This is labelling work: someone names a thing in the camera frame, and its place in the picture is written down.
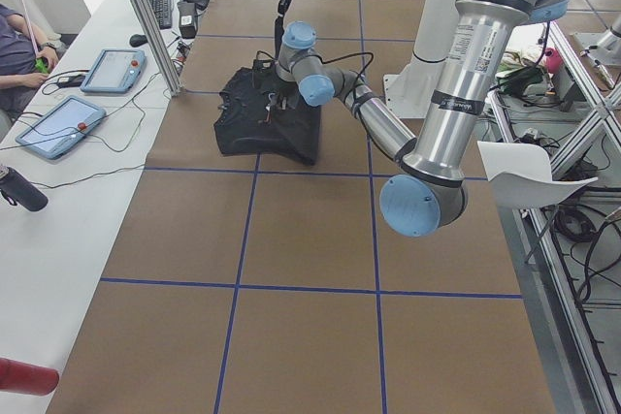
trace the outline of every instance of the red object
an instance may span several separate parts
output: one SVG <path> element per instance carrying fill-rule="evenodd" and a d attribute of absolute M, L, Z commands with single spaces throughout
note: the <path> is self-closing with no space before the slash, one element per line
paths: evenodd
<path fill-rule="evenodd" d="M 561 65 L 563 65 L 561 54 L 554 48 L 547 48 L 545 50 L 545 68 L 547 69 L 547 73 L 556 75 Z"/>
<path fill-rule="evenodd" d="M 48 395 L 58 385 L 59 378 L 60 375 L 53 368 L 0 358 L 0 391 Z"/>

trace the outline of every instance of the dark shirt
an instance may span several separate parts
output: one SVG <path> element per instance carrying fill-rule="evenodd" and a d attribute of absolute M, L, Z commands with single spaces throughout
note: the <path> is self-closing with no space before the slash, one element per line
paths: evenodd
<path fill-rule="evenodd" d="M 0 76 L 26 75 L 35 71 L 32 43 L 7 22 L 7 16 L 11 15 L 19 14 L 0 4 Z"/>

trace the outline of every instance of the person's arm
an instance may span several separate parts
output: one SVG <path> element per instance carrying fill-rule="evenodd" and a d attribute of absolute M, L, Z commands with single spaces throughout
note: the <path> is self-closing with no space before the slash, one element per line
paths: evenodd
<path fill-rule="evenodd" d="M 41 86 L 48 75 L 44 73 L 29 73 L 27 75 L 6 75 L 0 77 L 0 89 L 9 89 L 11 87 L 26 86 L 38 88 Z"/>
<path fill-rule="evenodd" d="M 15 31 L 23 34 L 26 38 L 30 39 L 30 31 L 28 31 L 28 24 L 26 19 L 21 15 L 9 15 L 7 16 L 7 22 L 11 25 Z M 32 23 L 32 33 L 35 36 L 36 43 L 40 46 L 48 41 L 48 35 L 35 23 Z M 48 61 L 48 68 L 52 70 L 58 63 L 58 55 L 53 48 L 44 47 L 38 54 L 38 57 L 45 57 Z"/>

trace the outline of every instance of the person's hand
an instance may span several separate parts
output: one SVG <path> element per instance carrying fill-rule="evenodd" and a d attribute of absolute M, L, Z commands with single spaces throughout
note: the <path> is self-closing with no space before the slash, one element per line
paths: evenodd
<path fill-rule="evenodd" d="M 52 71 L 58 63 L 58 55 L 53 48 L 43 48 L 38 54 L 37 58 L 43 57 L 48 61 L 48 70 Z"/>
<path fill-rule="evenodd" d="M 47 79 L 48 75 L 45 73 L 29 73 L 28 75 L 22 75 L 21 85 L 37 89 L 46 82 Z"/>

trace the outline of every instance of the label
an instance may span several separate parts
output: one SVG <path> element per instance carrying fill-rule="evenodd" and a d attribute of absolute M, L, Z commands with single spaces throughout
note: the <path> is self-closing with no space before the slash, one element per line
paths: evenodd
<path fill-rule="evenodd" d="M 488 75 L 505 49 L 507 32 L 486 24 L 458 24 L 447 60 L 459 63 L 467 72 Z"/>
<path fill-rule="evenodd" d="M 485 107 L 485 103 L 482 101 L 470 101 L 438 90 L 434 91 L 431 96 L 431 102 L 438 104 L 443 111 L 460 111 L 470 115 L 481 115 Z"/>

